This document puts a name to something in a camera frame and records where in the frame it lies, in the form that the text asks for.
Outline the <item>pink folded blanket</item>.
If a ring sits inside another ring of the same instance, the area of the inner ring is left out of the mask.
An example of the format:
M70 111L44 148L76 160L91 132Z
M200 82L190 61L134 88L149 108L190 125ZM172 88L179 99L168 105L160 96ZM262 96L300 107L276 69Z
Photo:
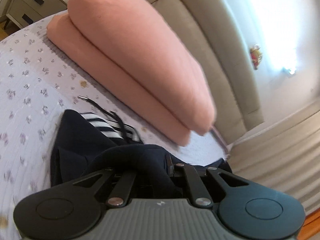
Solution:
M210 130L215 107L202 67L146 0L69 0L47 36L176 144Z

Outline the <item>red yellow wall ornament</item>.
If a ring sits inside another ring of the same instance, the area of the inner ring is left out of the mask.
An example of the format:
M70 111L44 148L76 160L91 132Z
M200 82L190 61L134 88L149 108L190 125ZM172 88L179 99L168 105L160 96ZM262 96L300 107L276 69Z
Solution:
M263 58L263 54L260 51L260 46L258 44L253 45L250 49L249 49L249 53L251 56L251 60L252 60L252 64L254 67L254 70L258 70L259 64L262 61Z

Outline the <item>navy striped hoodie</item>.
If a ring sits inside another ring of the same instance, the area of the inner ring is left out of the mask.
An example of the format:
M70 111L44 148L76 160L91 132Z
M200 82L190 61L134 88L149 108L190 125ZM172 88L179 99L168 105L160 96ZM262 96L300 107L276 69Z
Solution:
M59 186L93 172L134 174L130 193L139 199L182 198L184 179L167 174L168 151L157 145L126 144L109 138L80 113L64 111L50 159L50 185Z

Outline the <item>floral quilted bedspread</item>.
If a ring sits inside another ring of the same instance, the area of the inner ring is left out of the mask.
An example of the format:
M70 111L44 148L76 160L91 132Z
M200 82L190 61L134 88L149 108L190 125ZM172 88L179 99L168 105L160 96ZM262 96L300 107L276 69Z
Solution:
M182 161L208 165L224 151L208 133L179 147L83 72L47 38L50 18L1 41L1 239L19 239L13 211L24 197L50 185L50 154L66 109L98 113L92 99L134 127L147 144L162 146Z

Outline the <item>beige striped curtain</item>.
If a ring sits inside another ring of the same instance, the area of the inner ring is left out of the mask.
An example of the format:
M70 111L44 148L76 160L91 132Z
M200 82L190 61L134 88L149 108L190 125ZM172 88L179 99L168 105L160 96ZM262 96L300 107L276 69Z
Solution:
M235 145L228 162L234 174L293 196L306 214L319 209L319 101Z

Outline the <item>beige padded headboard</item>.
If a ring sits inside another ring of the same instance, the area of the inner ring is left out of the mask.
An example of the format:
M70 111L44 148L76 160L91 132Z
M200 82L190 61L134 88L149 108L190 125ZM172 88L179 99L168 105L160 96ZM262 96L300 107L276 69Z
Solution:
M147 1L202 66L216 104L215 127L226 144L262 124L249 45L229 1Z

